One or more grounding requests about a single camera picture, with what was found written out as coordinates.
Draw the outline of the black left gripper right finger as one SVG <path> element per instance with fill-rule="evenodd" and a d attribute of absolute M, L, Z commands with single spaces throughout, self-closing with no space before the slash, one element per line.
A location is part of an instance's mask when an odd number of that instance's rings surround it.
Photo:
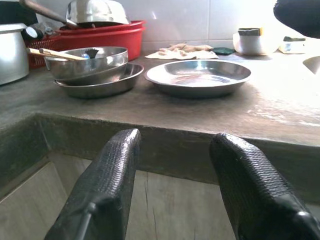
<path fill-rule="evenodd" d="M 319 220 L 258 147 L 218 133 L 209 154 L 237 240 L 320 238 Z"/>

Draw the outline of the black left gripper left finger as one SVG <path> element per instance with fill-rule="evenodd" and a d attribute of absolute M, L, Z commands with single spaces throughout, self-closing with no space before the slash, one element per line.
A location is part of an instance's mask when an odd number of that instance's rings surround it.
<path fill-rule="evenodd" d="M 141 133 L 116 133 L 76 181 L 46 240 L 124 240 Z"/>

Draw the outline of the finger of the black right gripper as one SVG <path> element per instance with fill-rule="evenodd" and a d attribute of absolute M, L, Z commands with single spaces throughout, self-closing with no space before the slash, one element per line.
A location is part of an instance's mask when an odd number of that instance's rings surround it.
<path fill-rule="evenodd" d="M 275 18 L 285 26 L 313 39 L 320 38 L 319 0 L 277 0 Z"/>

